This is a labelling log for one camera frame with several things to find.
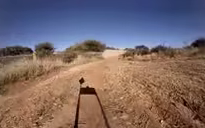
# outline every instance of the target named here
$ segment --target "dirt road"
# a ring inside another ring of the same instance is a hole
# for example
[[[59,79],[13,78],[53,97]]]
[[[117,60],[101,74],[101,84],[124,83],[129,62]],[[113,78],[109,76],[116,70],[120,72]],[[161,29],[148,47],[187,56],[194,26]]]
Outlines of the dirt road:
[[[83,77],[84,85],[99,90],[104,84],[104,71],[110,68],[117,68],[117,57],[61,71],[49,79],[34,82],[22,93],[1,96],[0,127],[73,127],[78,80]],[[106,127],[95,96],[81,96],[80,104],[79,127]]]
[[[204,74],[203,60],[108,57],[18,83],[25,89],[0,96],[0,128],[74,127],[81,77],[95,88],[111,128],[205,128]],[[95,95],[81,98],[79,128],[106,128]]]

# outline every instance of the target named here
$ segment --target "small rock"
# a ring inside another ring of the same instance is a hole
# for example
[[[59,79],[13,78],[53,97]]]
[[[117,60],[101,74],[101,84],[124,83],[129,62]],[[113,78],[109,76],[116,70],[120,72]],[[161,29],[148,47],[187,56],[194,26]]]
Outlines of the small rock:
[[[120,118],[121,118],[121,119],[124,119],[124,120],[127,120],[128,117],[129,117],[128,114],[123,114]]]
[[[115,117],[113,117],[113,118],[112,118],[112,120],[117,120],[117,117],[116,117],[116,116],[115,116]]]

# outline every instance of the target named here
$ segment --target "acacia tree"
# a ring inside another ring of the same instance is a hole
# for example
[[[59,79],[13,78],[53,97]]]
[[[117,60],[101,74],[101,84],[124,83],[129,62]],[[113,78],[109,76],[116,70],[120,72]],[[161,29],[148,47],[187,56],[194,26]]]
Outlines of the acacia tree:
[[[38,57],[46,57],[52,55],[55,48],[50,42],[43,42],[35,45],[35,52]]]
[[[195,48],[204,48],[205,47],[205,38],[199,38],[191,43],[192,47]]]

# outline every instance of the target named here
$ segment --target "blue sky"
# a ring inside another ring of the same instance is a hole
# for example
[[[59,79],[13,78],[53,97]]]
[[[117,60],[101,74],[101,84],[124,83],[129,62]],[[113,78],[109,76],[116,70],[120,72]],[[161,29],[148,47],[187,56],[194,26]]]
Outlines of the blue sky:
[[[205,37],[205,0],[0,0],[0,47],[86,39],[180,47]]]

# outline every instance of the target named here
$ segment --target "dead grass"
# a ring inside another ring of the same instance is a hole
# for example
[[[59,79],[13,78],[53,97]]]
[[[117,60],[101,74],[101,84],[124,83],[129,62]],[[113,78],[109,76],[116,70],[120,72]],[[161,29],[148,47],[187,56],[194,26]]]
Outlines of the dead grass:
[[[106,74],[106,107],[127,113],[132,127],[155,120],[168,128],[205,128],[205,59],[123,63]]]
[[[65,63],[61,57],[44,58],[39,60],[21,59],[0,69],[0,86],[14,83],[16,81],[34,79],[56,69],[85,64],[99,59],[102,58],[98,56],[86,57],[82,55],[79,55],[71,63]]]

